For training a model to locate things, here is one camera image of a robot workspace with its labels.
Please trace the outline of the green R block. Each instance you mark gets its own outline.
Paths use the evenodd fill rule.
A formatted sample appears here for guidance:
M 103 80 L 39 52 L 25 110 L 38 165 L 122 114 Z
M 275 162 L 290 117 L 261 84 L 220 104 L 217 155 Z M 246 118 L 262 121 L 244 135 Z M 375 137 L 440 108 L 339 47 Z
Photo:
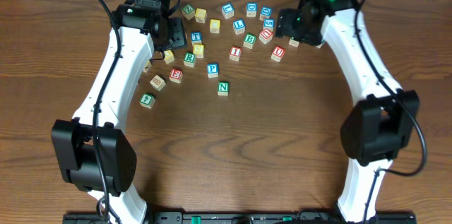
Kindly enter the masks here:
M 190 52 L 187 52 L 184 56 L 184 65 L 187 67 L 195 67 L 196 65 L 196 55 Z

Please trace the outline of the red E block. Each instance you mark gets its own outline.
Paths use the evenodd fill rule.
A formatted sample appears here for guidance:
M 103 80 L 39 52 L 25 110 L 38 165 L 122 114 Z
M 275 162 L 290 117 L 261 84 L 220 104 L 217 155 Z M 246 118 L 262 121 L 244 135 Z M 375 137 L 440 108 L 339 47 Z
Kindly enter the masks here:
M 169 79 L 174 83 L 181 83 L 183 79 L 183 71 L 179 69 L 172 69 L 169 74 Z

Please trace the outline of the red I block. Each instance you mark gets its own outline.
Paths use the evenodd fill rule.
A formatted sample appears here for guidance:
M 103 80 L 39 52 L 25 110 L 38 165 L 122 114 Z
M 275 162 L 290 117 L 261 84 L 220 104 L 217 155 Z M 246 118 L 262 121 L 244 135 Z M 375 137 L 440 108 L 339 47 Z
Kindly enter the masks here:
M 231 47 L 229 58 L 232 61 L 239 61 L 241 55 L 242 55 L 242 48 L 241 47 L 235 47 L 235 46 Z

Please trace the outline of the green N block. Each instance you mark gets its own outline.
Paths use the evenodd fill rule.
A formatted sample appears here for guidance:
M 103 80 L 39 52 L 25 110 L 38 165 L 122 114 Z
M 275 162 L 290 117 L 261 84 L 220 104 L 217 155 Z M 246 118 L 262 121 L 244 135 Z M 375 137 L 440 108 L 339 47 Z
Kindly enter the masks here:
M 230 91 L 230 84 L 225 81 L 220 81 L 218 83 L 218 95 L 228 96 Z

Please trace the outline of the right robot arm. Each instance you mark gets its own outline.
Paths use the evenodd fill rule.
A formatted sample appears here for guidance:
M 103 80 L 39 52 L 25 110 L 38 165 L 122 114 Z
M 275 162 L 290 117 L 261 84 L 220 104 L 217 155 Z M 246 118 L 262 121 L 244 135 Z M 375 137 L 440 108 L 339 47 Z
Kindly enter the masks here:
M 415 223 L 412 213 L 378 213 L 376 199 L 386 174 L 420 173 L 427 146 L 416 114 L 420 99 L 402 89 L 382 62 L 364 22 L 365 0 L 299 0 L 279 12 L 275 34 L 333 51 L 353 108 L 340 128 L 347 174 L 335 210 L 298 223 Z

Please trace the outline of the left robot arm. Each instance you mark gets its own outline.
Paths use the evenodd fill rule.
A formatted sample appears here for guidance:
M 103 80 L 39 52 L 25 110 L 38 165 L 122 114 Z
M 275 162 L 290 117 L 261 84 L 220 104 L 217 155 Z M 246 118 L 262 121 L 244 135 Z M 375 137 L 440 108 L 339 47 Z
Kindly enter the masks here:
M 155 51 L 187 46 L 181 18 L 161 8 L 121 4 L 112 17 L 108 48 L 87 97 L 69 121 L 51 131 L 66 183 L 109 204 L 109 222 L 144 223 L 148 206 L 133 185 L 137 157 L 126 119 L 145 65 Z

